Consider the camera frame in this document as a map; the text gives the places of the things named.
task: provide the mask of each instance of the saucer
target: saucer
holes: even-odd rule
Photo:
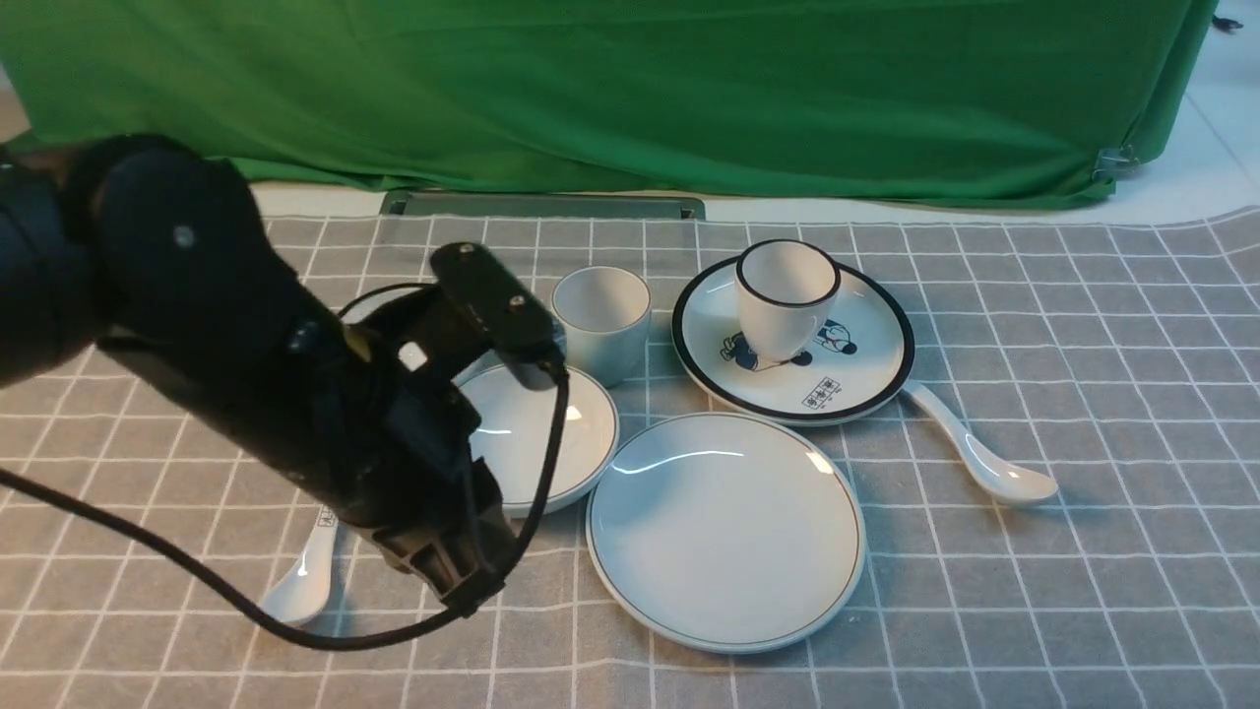
[[[839,424],[897,394],[915,360],[915,335],[879,283],[837,263],[840,291],[825,324],[790,363],[764,363],[740,331],[735,263],[696,276],[674,306],[674,346],[701,389],[790,427]]]
[[[709,652],[765,652],[827,625],[866,560],[832,462],[741,414],[692,414],[630,440],[587,508],[596,573],[635,620]]]
[[[600,480],[617,447],[620,426],[612,398],[593,379],[570,369],[568,413],[547,513],[572,505]],[[509,518],[529,514],[547,450],[556,390],[529,392],[503,365],[460,387],[481,414],[470,438],[472,458],[485,458],[503,491]]]

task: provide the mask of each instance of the metal vent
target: metal vent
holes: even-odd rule
[[[454,214],[532,219],[703,219],[704,203],[690,196],[471,194],[397,189],[386,194],[381,213],[408,217]]]

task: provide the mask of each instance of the cartoon plate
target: cartoon plate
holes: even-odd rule
[[[897,394],[914,364],[915,335],[879,283],[837,263],[840,291],[830,316],[791,361],[767,363],[740,331],[735,261],[696,276],[674,306],[674,346],[696,384],[735,409],[791,427],[854,419]]]

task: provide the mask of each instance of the green cloth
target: green cloth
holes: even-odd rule
[[[0,3],[32,140],[253,179],[1063,208],[1155,157],[1215,0]]]

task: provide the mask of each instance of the cup rim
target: cup rim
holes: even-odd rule
[[[573,324],[568,317],[566,317],[564,315],[561,314],[559,305],[556,303],[556,293],[559,292],[559,286],[563,285],[566,280],[573,277],[575,275],[577,275],[577,273],[580,273],[582,271],[595,271],[595,269],[601,269],[601,271],[620,271],[622,273],[626,273],[626,275],[631,276],[639,283],[639,286],[643,288],[644,295],[646,295],[646,298],[648,298],[648,305],[643,309],[643,312],[640,312],[639,316],[634,319],[633,322],[630,322],[627,325],[624,325],[624,326],[620,326],[620,327],[616,327],[616,329],[588,329],[588,327],[583,327],[583,326]],[[573,327],[575,330],[581,331],[581,332],[586,332],[586,334],[617,334],[617,332],[622,332],[622,331],[626,331],[627,329],[638,325],[639,322],[641,322],[645,317],[650,317],[651,316],[651,288],[648,287],[648,282],[644,281],[643,277],[639,276],[639,273],[635,273],[634,271],[627,271],[627,269],[625,269],[622,267],[619,267],[619,266],[582,266],[581,268],[571,271],[567,275],[564,275],[564,277],[562,277],[558,281],[556,281],[556,287],[552,288],[552,293],[551,293],[551,297],[548,300],[551,301],[552,314],[556,315],[557,320],[559,320],[567,327]]]
[[[748,253],[752,253],[753,251],[756,251],[757,248],[761,248],[762,246],[769,246],[769,244],[772,244],[772,243],[793,243],[793,244],[796,244],[796,246],[804,246],[805,248],[811,248],[811,249],[816,251],[820,256],[823,256],[824,258],[827,258],[827,261],[829,263],[832,263],[832,271],[834,271],[834,275],[833,275],[833,278],[832,278],[832,287],[827,288],[827,292],[824,292],[822,296],[815,297],[814,300],[809,300],[806,302],[788,302],[785,300],[776,300],[774,297],[770,297],[765,292],[761,292],[756,287],[752,287],[752,283],[748,282],[748,278],[746,278],[743,276],[743,261],[748,257]],[[830,300],[832,297],[834,297],[835,293],[840,290],[840,268],[835,264],[835,259],[832,258],[832,254],[828,253],[827,251],[823,251],[818,246],[814,246],[813,243],[806,243],[804,241],[796,241],[794,238],[771,238],[771,239],[767,239],[767,241],[761,241],[759,243],[753,243],[752,246],[745,248],[743,253],[740,253],[740,257],[735,262],[735,277],[736,277],[736,280],[740,281],[740,285],[743,286],[743,288],[748,291],[748,295],[752,295],[753,297],[756,297],[757,300],[761,300],[762,302],[769,302],[769,303],[776,305],[779,307],[813,307],[814,305],[820,305],[823,302],[827,302],[828,300]]]

